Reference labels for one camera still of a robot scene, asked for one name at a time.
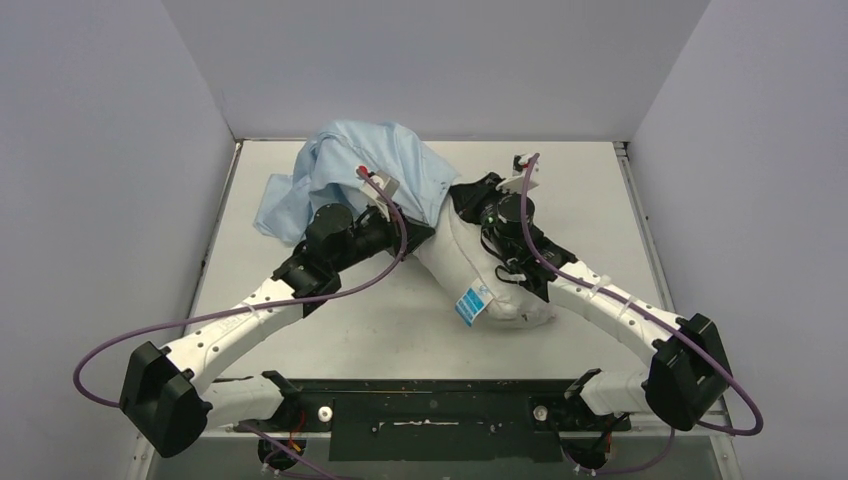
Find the white pillow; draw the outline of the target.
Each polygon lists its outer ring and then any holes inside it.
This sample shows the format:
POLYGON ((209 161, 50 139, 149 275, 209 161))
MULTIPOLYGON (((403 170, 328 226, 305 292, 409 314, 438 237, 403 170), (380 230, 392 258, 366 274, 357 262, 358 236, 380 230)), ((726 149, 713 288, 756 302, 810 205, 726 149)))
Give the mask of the white pillow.
POLYGON ((501 281, 501 262, 481 244, 481 227, 460 219, 450 196, 440 207, 435 234, 414 256, 435 278, 455 309, 472 290, 483 306, 456 315, 469 327, 533 329, 555 321, 556 309, 518 285, 501 281))

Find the light blue pillowcase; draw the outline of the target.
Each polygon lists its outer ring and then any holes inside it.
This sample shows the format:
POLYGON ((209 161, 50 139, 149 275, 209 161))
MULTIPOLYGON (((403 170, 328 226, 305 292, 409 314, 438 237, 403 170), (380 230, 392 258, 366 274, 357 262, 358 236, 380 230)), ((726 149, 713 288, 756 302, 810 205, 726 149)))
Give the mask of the light blue pillowcase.
POLYGON ((288 246, 303 238, 317 210, 342 204, 361 214, 372 192, 358 173, 383 172, 398 183, 392 200, 406 216, 434 226, 459 172, 412 130, 394 122, 336 120, 310 136, 289 174, 269 177, 253 222, 288 246))

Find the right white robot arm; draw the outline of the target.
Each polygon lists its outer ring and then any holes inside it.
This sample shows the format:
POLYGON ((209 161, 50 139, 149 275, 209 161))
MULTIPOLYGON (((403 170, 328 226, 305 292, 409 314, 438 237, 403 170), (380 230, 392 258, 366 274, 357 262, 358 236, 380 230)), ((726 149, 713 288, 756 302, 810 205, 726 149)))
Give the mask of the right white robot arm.
POLYGON ((475 226, 471 241, 480 266, 497 287, 528 293, 569 310, 633 352, 641 372, 588 373, 568 390, 566 414, 589 428, 612 413, 652 413, 670 427, 689 431, 730 386, 730 366, 716 325, 689 319, 630 295, 592 271, 533 223, 531 199, 490 173, 450 188, 453 217, 475 226))

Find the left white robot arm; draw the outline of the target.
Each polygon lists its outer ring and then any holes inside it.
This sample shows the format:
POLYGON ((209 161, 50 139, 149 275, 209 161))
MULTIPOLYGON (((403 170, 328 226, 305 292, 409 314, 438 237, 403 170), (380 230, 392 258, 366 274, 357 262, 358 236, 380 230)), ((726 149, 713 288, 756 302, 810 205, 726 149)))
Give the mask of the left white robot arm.
POLYGON ((231 314, 162 347, 146 342, 130 355, 119 408, 164 458, 182 453, 208 428, 264 420, 276 430, 298 419, 299 403, 281 375, 222 380, 240 357, 278 330, 339 295, 340 274, 374 255, 403 259, 435 233, 399 222, 376 206, 359 217, 341 204, 321 207, 292 255, 231 314))

